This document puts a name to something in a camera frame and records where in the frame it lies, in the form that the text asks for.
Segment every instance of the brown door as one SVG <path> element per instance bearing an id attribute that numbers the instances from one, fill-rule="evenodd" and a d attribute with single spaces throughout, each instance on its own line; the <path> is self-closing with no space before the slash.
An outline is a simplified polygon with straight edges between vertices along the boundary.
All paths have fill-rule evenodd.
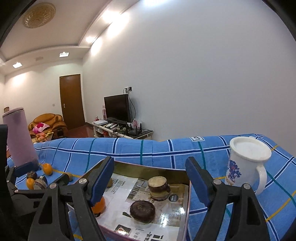
<path id="1" fill-rule="evenodd" d="M 68 129 L 73 129 L 85 125 L 80 75 L 60 76 L 59 91 L 64 122 Z"/>

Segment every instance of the television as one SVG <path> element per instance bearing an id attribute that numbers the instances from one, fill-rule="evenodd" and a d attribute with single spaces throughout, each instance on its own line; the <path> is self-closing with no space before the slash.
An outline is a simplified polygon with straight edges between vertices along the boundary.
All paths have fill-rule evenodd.
<path id="1" fill-rule="evenodd" d="M 107 121 L 127 124 L 131 122 L 128 95 L 114 95 L 104 97 Z"/>

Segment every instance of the white mug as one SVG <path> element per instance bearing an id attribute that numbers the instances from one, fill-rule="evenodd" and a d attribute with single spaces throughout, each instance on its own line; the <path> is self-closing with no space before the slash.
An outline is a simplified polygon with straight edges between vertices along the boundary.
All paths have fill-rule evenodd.
<path id="1" fill-rule="evenodd" d="M 265 188 L 267 174 L 263 164 L 271 157 L 270 148 L 254 137 L 235 137 L 230 140 L 225 184 L 241 187 L 244 183 L 251 186 L 258 180 L 256 195 Z"/>

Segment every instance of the pink pillow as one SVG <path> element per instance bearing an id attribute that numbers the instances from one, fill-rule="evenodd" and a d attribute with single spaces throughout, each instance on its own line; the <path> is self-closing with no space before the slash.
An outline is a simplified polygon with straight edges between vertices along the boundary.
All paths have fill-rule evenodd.
<path id="1" fill-rule="evenodd" d="M 37 124 L 34 128 L 33 128 L 33 132 L 35 134 L 44 131 L 47 127 L 49 127 L 49 125 L 45 124 L 45 123 L 39 123 Z"/>

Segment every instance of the red floor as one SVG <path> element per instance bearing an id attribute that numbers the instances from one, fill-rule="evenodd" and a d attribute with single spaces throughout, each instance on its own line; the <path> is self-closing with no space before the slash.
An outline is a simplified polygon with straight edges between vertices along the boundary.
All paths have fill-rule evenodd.
<path id="1" fill-rule="evenodd" d="M 89 125 L 68 130 L 69 138 L 94 137 L 94 129 Z"/>

